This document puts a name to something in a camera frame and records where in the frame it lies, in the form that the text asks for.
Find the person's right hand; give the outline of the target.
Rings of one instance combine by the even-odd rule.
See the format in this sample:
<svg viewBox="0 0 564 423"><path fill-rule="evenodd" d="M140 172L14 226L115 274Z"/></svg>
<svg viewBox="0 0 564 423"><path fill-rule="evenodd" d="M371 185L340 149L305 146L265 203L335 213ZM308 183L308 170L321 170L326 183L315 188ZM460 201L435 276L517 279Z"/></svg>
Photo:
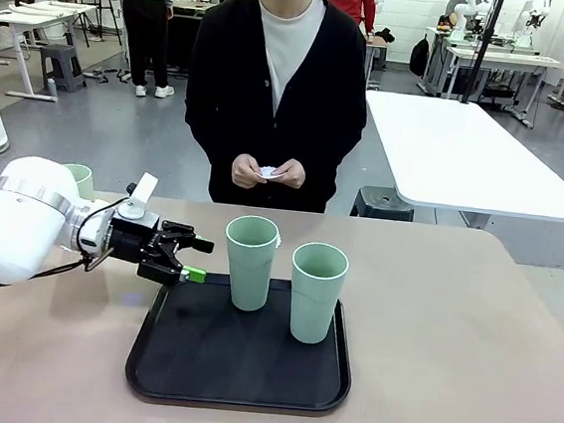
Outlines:
<svg viewBox="0 0 564 423"><path fill-rule="evenodd" d="M242 153L234 159L231 175L233 184L243 189L251 189L258 184L266 183L256 160L249 154Z"/></svg>

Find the person's left hand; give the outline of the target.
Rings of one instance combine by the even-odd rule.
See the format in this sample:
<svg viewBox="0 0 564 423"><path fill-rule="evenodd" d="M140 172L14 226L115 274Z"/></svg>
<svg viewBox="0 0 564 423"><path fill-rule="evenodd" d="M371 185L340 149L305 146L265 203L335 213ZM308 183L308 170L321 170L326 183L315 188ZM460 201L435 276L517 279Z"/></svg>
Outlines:
<svg viewBox="0 0 564 423"><path fill-rule="evenodd" d="M299 189L306 179L305 170L300 162L289 159L275 171L275 182L295 190Z"/></svg>

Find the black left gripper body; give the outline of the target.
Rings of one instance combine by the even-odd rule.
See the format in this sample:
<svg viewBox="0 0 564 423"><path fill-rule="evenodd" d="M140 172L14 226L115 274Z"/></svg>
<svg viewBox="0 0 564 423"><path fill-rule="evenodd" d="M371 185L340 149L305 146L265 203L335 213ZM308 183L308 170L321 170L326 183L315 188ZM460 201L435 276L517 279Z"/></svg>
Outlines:
<svg viewBox="0 0 564 423"><path fill-rule="evenodd" d="M156 213L127 219L115 212L108 247L111 257L137 266L136 274L154 283L172 286L181 280L183 265L176 252L186 237L186 224L161 220Z"/></svg>

